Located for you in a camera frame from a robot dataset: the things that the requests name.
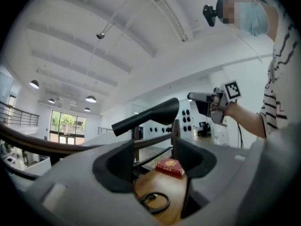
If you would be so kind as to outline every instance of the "wooden table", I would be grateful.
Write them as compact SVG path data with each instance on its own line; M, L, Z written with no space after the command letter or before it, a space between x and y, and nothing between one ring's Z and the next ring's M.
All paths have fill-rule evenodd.
M169 207L165 211L154 215L154 218L164 225L173 225L181 220L180 215L184 203L186 185L186 175L183 175L181 178L175 178L152 170L137 180L135 191L139 197L151 192L160 192L167 195L170 199ZM158 196L157 199L149 201L148 205L160 208L165 203L166 199Z

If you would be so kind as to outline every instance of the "white machine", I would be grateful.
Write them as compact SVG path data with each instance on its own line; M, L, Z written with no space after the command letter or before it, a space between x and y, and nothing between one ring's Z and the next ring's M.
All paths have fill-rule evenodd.
M188 99L194 100L198 107L198 112L207 117L211 117L215 124L223 124L224 111L229 103L241 98L241 93L236 81L230 81L215 88L212 94L191 92L187 95Z

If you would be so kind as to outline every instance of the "face mask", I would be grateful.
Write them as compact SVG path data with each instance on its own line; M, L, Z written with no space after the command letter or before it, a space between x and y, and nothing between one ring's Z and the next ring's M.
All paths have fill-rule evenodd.
M238 28L257 37L269 32L269 20L263 6L258 2L236 2L234 10L239 11Z

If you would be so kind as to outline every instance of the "red book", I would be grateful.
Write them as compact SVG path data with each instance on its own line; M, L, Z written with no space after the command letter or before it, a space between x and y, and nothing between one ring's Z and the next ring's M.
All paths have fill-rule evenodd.
M163 159L159 163L156 163L156 169L178 177L181 177L184 174L184 170L179 161L170 158Z

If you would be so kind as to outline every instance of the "black cable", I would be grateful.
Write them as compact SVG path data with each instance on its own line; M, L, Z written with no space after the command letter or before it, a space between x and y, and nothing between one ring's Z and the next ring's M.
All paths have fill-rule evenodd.
M240 148L244 148L243 137L241 135L241 129L240 129L240 125L238 122L237 122L237 127L238 127L238 131L239 131L239 135L240 135Z
M166 198L166 200L167 200L167 203L165 204L165 206L164 207L161 207L161 208L152 208L152 207L150 207L149 205L147 205L147 200L154 200L154 199L156 199L157 198L157 196L158 195L160 195L160 196L162 196L162 197L165 197ZM159 192L153 192L153 193L149 193L149 194L145 194L145 195L143 195L142 197L140 197L139 199L138 199L138 201L146 208L146 210L148 211L148 212L150 212L151 214L158 214L158 213L161 213L161 212L163 212L164 210L166 210L168 207L169 207L169 205L170 205L170 199L169 199L169 197L167 196L167 195L165 195L165 194L163 194L163 193L159 193Z

